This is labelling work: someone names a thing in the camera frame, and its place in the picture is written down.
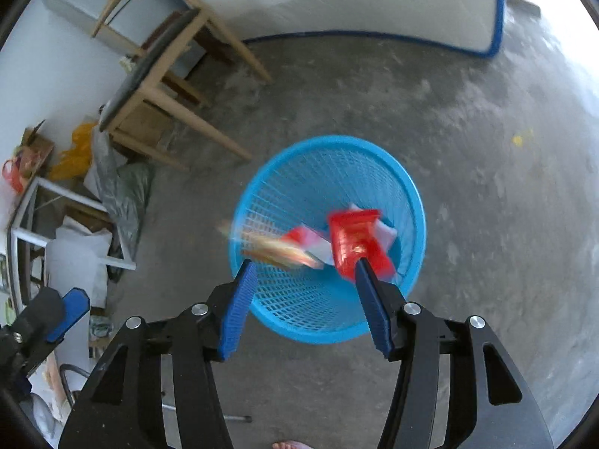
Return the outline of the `orange yellow snack wrapper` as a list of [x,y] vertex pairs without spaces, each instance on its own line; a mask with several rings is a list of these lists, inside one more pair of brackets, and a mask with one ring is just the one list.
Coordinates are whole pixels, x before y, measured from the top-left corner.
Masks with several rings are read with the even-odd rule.
[[253,231],[237,233],[234,232],[234,225],[227,221],[220,222],[216,229],[237,244],[244,256],[259,263],[284,270],[296,270],[303,266],[312,270],[322,270],[324,267],[324,264],[312,253],[308,253],[305,247],[292,240]]

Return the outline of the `blue plastic mesh trash basket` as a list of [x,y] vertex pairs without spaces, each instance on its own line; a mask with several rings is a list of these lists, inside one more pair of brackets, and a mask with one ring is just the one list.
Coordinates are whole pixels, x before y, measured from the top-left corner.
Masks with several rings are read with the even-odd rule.
[[[229,265],[238,271],[252,234],[275,238],[305,226],[330,237],[328,217],[350,207],[380,211],[397,233],[387,253],[391,284],[413,290],[425,258],[425,209],[415,183],[383,148],[350,136],[298,142],[260,168],[241,195],[231,226]],[[300,343],[330,345],[368,332],[354,284],[335,266],[282,270],[258,263],[251,311],[274,333]]]

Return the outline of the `red white snack wrapper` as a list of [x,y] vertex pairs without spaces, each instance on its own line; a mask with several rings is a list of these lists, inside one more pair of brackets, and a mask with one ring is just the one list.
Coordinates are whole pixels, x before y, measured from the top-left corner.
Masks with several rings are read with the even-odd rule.
[[331,242],[319,231],[299,225],[286,232],[281,239],[298,245],[323,265],[334,265]]

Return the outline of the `grey plastic bag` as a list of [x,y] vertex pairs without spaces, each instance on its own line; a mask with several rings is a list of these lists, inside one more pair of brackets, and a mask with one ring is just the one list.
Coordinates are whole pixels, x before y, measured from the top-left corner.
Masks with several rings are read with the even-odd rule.
[[91,138],[95,183],[100,201],[116,224],[123,253],[135,259],[153,181],[145,162],[119,165],[109,134],[95,129]]

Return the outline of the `yellow plastic bag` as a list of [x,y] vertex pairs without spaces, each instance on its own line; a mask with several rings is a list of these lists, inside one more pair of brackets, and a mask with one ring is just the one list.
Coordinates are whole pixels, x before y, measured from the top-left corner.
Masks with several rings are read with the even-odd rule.
[[49,180],[71,180],[84,177],[92,163],[91,139],[97,122],[82,122],[71,134],[71,146],[59,154],[58,162],[48,174]]

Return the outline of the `red plastic bag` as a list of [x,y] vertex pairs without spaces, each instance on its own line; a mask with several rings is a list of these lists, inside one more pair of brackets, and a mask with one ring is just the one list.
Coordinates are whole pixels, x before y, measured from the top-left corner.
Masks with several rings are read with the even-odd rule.
[[21,182],[20,171],[14,158],[4,162],[2,166],[2,177],[18,195],[23,192],[24,187]]

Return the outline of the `cardboard box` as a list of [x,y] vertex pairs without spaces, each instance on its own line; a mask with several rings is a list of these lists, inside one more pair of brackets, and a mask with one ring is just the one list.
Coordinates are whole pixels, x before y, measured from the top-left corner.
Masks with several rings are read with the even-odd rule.
[[54,150],[54,142],[42,134],[46,120],[41,120],[23,132],[20,145],[14,156],[19,174],[22,178],[30,178],[44,165]]

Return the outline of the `wooden chair with black seat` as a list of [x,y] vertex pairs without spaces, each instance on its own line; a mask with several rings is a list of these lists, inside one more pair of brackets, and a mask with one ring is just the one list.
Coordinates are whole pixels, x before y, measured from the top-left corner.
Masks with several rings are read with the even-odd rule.
[[[107,17],[113,12],[121,0],[107,0],[104,9],[95,23],[91,35],[96,37],[100,30],[107,28]],[[196,103],[208,106],[210,103],[204,95],[195,90],[184,79],[174,74],[171,67],[189,44],[195,41],[197,34],[204,27],[214,30],[224,38],[227,44],[266,82],[272,80],[266,68],[250,51],[250,49],[220,20],[214,10],[201,0],[183,0],[188,9],[178,16],[148,49],[134,46],[133,54],[137,57],[136,65],[127,75],[118,91],[104,106],[100,114],[98,127],[107,133],[114,142],[137,153],[143,154],[162,163],[185,170],[187,166],[154,145],[149,145],[130,134],[123,125],[133,117],[139,117],[146,110],[158,110],[167,114],[187,127],[199,132],[213,142],[224,147],[234,155],[250,160],[252,155],[233,139],[214,128],[194,110],[179,103],[167,93],[174,90],[183,96],[192,98]]]

